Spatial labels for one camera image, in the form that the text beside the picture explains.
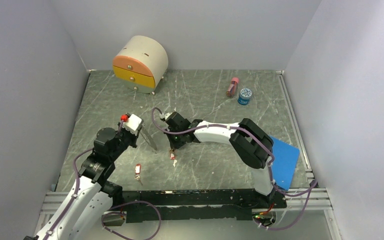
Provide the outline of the key with red tag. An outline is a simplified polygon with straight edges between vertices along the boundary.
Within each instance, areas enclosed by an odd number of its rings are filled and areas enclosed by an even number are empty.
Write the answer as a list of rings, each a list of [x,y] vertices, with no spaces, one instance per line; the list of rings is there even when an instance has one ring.
[[[175,150],[174,149],[169,150],[169,158],[171,160],[173,160],[173,161],[176,159],[176,155],[175,155]]]

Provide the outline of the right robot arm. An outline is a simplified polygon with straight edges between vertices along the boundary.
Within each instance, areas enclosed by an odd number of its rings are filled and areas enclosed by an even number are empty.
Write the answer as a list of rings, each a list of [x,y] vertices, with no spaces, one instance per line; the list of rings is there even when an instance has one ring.
[[[172,150],[187,143],[219,143],[231,146],[251,169],[255,202],[262,208],[273,203],[275,180],[271,172],[274,162],[273,139],[249,118],[235,123],[213,123],[202,119],[189,121],[178,112],[167,113],[161,119],[166,124]]]

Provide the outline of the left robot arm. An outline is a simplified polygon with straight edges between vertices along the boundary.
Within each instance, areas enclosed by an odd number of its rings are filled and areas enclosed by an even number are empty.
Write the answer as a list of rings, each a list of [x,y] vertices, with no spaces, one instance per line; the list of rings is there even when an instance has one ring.
[[[93,148],[84,153],[91,154],[75,170],[76,180],[70,192],[53,217],[35,236],[25,236],[25,240],[67,240],[83,211],[93,197],[98,194],[115,169],[115,161],[129,147],[137,147],[141,128],[130,131],[122,127],[100,129],[93,142]]]

